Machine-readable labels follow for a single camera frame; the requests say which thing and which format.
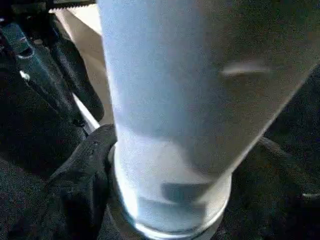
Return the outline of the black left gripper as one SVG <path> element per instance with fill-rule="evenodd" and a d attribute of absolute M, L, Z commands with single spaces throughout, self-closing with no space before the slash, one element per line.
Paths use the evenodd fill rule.
<path fill-rule="evenodd" d="M 95 0 L 2 0 L 0 26 L 21 22 L 28 34 L 44 38 L 54 58 L 78 58 L 79 51 L 50 11 L 87 7 L 96 3 Z M 48 53 L 22 52 L 18 55 L 18 63 L 26 82 L 59 117 L 76 127 L 85 126 L 85 120 L 62 72 Z"/>

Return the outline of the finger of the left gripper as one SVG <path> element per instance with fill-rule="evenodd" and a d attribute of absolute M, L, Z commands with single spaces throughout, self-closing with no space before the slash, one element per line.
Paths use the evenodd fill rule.
<path fill-rule="evenodd" d="M 65 30 L 51 28 L 50 51 L 60 68 L 66 83 L 93 117 L 100 121 L 104 117 L 104 107 L 94 90 L 82 56 Z"/>

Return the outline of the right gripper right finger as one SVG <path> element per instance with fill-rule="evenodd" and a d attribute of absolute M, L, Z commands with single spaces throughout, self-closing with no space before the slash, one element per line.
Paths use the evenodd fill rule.
<path fill-rule="evenodd" d="M 232 174 L 221 240 L 318 240 L 320 182 L 262 137 Z"/>

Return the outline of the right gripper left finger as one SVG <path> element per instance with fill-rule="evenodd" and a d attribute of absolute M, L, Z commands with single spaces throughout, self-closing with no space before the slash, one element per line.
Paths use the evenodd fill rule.
<path fill-rule="evenodd" d="M 115 142 L 113 125 L 99 127 L 54 173 L 46 186 L 46 239 L 98 238 L 109 195 L 108 154 Z"/>

